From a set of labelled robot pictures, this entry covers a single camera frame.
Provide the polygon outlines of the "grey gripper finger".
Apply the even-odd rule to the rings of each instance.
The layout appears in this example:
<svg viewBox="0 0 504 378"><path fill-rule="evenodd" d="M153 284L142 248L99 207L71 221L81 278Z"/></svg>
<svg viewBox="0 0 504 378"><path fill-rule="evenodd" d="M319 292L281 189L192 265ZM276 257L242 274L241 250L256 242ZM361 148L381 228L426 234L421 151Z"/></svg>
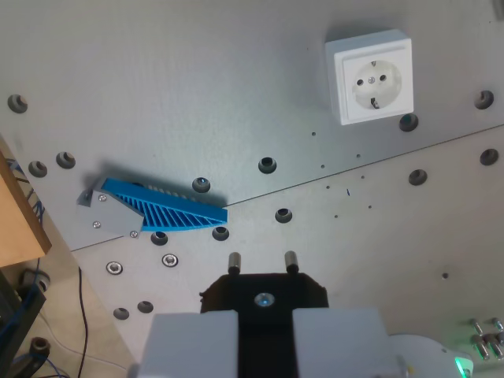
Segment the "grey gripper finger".
<svg viewBox="0 0 504 378"><path fill-rule="evenodd" d="M300 377L404 377L376 309L296 309L292 313Z"/></svg>
<svg viewBox="0 0 504 378"><path fill-rule="evenodd" d="M154 317L138 377L237 377L239 316L235 311Z"/></svg>

